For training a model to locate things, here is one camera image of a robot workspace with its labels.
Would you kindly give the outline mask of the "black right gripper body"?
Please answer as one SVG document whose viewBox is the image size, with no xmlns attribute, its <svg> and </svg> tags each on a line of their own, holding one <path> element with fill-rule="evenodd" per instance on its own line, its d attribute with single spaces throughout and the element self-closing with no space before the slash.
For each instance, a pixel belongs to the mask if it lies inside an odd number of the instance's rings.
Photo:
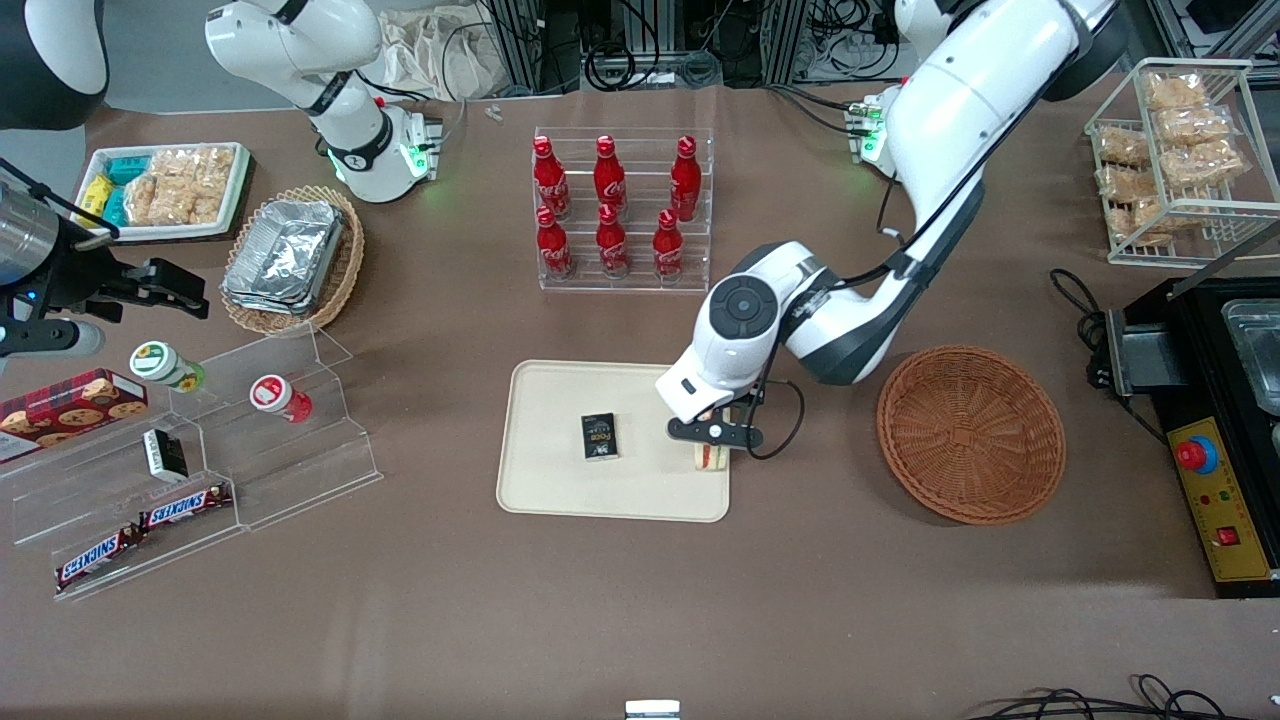
<svg viewBox="0 0 1280 720">
<path fill-rule="evenodd" d="M 120 323 L 127 304 L 154 305 L 148 291 L 128 277 L 132 270 L 133 266 L 113 258 L 65 256 L 55 270 L 55 309 Z"/>
</svg>

